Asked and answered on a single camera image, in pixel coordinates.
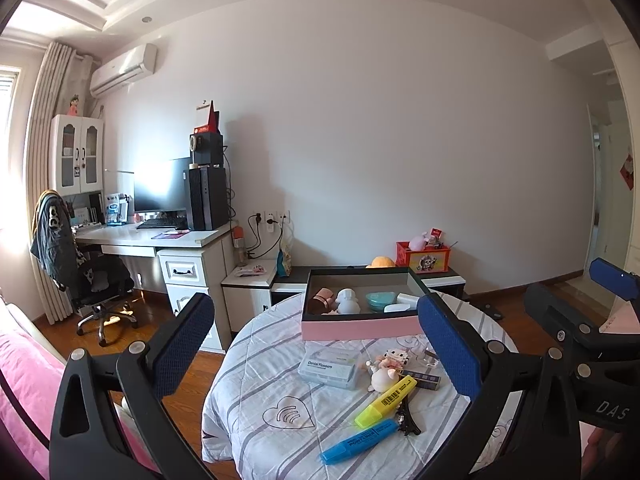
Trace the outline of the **small blue yellow box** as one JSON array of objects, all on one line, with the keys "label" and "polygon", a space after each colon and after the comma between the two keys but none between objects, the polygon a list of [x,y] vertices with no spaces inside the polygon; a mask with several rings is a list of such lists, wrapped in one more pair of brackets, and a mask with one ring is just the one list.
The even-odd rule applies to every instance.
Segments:
[{"label": "small blue yellow box", "polygon": [[412,377],[416,381],[416,386],[421,389],[435,391],[439,388],[440,377],[433,374],[419,373],[414,370],[404,370],[404,376]]}]

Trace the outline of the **black speaker box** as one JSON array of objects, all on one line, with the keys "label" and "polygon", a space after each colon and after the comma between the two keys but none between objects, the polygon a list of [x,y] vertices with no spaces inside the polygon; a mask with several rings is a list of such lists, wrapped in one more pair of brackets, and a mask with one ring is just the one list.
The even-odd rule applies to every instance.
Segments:
[{"label": "black speaker box", "polygon": [[191,164],[196,166],[224,166],[224,138],[216,132],[190,135]]}]

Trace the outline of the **pink cylindrical case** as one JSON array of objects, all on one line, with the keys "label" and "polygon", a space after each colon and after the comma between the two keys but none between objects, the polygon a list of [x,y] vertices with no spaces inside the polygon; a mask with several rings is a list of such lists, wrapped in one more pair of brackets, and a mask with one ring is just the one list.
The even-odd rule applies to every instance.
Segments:
[{"label": "pink cylindrical case", "polygon": [[310,315],[324,315],[333,313],[335,308],[334,292],[322,287],[307,301],[306,312]]}]

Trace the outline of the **white duck figurine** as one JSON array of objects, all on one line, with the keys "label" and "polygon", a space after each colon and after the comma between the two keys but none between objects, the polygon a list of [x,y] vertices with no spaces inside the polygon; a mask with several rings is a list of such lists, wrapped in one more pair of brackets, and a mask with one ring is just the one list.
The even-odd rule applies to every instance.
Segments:
[{"label": "white duck figurine", "polygon": [[356,292],[351,288],[341,289],[335,298],[335,311],[342,315],[355,315],[360,313],[360,305]]}]

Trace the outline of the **white charger plug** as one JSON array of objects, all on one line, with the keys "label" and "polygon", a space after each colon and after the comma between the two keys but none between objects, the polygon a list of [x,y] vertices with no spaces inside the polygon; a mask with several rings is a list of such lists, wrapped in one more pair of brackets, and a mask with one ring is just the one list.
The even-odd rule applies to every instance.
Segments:
[{"label": "white charger plug", "polygon": [[396,298],[396,301],[398,302],[398,304],[406,304],[410,308],[415,308],[418,304],[419,297],[408,294],[399,294]]}]

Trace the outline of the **black hair claw clip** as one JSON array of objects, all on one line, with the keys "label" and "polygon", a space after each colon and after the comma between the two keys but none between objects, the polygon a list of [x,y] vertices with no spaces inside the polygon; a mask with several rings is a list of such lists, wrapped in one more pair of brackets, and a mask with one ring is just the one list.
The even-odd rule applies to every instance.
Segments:
[{"label": "black hair claw clip", "polygon": [[420,436],[422,430],[411,415],[410,399],[411,394],[405,396],[396,410],[395,418],[398,423],[398,430],[405,436],[408,436],[409,434],[412,434],[413,436]]}]

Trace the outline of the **white glass door cabinet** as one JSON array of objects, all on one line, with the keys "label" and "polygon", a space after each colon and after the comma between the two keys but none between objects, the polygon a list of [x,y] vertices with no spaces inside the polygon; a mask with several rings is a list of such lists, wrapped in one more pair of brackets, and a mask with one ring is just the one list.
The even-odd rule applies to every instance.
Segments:
[{"label": "white glass door cabinet", "polygon": [[50,133],[50,188],[62,196],[101,192],[104,121],[58,114]]}]

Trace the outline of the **pink block figure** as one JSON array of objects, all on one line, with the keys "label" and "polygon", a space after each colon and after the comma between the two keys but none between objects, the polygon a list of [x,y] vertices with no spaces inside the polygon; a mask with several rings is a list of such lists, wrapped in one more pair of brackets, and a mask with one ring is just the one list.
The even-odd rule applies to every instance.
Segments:
[{"label": "pink block figure", "polygon": [[382,367],[403,370],[409,363],[409,353],[401,349],[390,349],[383,354]]}]

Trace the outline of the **black computer monitor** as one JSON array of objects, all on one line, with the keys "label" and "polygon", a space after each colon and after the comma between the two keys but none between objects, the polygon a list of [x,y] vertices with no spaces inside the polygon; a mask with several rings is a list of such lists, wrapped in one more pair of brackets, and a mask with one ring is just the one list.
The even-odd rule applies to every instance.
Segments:
[{"label": "black computer monitor", "polygon": [[134,173],[134,211],[171,212],[186,209],[186,175],[190,158],[164,159]]}]

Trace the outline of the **blue highlighter marker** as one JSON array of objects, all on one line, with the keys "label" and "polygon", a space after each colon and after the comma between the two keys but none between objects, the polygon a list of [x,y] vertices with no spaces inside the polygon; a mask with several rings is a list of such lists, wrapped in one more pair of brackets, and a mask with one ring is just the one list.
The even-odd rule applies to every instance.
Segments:
[{"label": "blue highlighter marker", "polygon": [[335,465],[350,460],[374,448],[398,430],[399,424],[395,419],[385,419],[325,450],[320,454],[320,460],[325,465]]}]

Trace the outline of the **dental flossers box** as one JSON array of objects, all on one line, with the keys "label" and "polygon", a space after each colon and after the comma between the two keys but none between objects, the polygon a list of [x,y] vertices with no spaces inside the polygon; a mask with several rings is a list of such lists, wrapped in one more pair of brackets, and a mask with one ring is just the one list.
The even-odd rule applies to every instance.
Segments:
[{"label": "dental flossers box", "polygon": [[298,367],[307,382],[349,390],[356,388],[359,372],[356,353],[332,348],[311,349]]}]

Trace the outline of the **pink pig figurine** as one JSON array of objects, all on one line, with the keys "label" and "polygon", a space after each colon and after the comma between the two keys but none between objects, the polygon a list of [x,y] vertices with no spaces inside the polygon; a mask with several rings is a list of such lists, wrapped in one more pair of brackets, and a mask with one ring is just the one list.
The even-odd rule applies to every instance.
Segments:
[{"label": "pink pig figurine", "polygon": [[366,369],[370,374],[370,392],[384,393],[399,382],[404,367],[401,362],[383,358],[381,361],[367,361]]}]

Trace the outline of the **teal round container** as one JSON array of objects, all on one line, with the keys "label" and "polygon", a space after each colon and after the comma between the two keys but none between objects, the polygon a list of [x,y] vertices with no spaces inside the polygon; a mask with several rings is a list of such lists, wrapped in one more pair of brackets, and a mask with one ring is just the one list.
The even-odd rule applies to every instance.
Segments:
[{"label": "teal round container", "polygon": [[366,300],[371,311],[383,312],[390,304],[396,304],[397,296],[397,292],[369,292]]}]

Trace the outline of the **white small device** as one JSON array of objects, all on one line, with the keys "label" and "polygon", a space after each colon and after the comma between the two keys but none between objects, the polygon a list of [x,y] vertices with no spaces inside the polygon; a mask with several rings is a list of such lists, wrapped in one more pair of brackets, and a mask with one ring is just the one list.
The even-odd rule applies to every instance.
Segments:
[{"label": "white small device", "polygon": [[415,304],[389,304],[384,308],[385,313],[399,313],[416,310]]}]

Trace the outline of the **yellow highlighter marker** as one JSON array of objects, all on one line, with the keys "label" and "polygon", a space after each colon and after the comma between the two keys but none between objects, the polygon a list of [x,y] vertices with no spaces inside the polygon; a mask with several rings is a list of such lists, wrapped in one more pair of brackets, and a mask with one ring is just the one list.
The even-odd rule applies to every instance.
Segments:
[{"label": "yellow highlighter marker", "polygon": [[413,392],[418,383],[412,376],[405,376],[396,385],[387,389],[376,400],[370,403],[356,418],[355,424],[360,429],[369,429],[385,417],[393,414],[405,398]]}]

